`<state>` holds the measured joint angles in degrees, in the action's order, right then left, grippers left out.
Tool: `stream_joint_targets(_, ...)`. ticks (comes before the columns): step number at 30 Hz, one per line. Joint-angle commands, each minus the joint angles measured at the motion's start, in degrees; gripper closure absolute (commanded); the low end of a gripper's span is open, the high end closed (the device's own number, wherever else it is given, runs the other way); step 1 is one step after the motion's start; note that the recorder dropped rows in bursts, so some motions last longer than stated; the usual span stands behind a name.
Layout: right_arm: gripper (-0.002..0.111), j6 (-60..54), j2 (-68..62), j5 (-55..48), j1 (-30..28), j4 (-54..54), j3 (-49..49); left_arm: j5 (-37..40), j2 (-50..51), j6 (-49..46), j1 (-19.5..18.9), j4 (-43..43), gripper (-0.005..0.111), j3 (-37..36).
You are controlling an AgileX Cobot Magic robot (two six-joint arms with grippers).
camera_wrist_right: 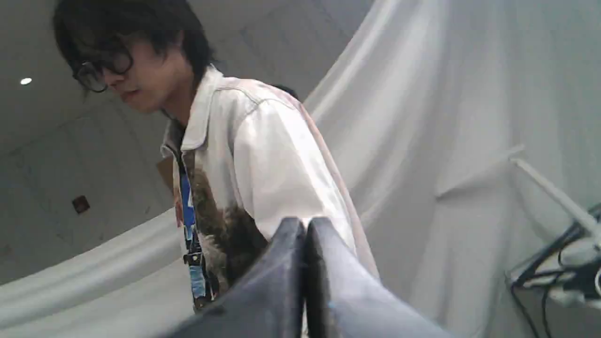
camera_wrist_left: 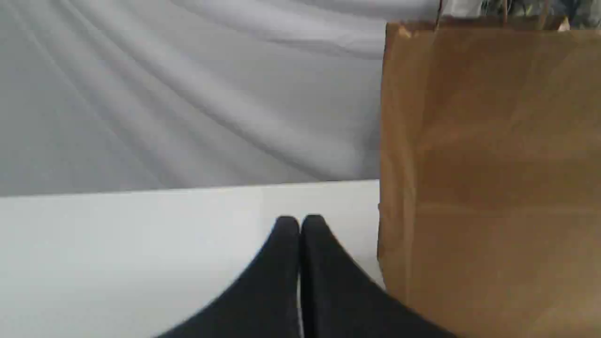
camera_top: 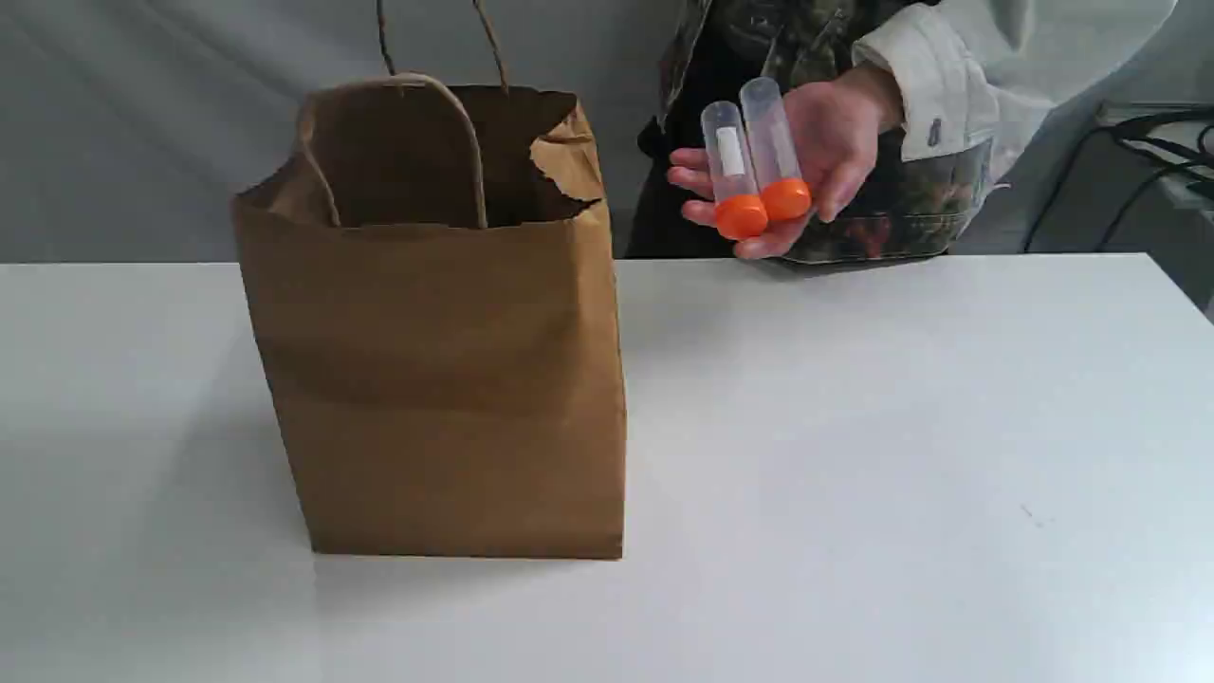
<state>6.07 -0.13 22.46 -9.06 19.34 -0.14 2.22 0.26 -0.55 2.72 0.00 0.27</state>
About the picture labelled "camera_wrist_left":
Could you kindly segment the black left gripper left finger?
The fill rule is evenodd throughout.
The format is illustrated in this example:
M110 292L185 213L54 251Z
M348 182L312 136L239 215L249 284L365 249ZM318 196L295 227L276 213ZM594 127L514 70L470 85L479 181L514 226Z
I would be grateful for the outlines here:
M298 338L300 230L280 216L261 250L219 297L163 338Z

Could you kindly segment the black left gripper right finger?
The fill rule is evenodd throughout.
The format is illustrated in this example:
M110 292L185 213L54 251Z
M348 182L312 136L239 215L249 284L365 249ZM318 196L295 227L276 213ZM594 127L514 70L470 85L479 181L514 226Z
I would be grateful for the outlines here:
M374 283L321 215L302 223L300 306L306 338L453 337Z

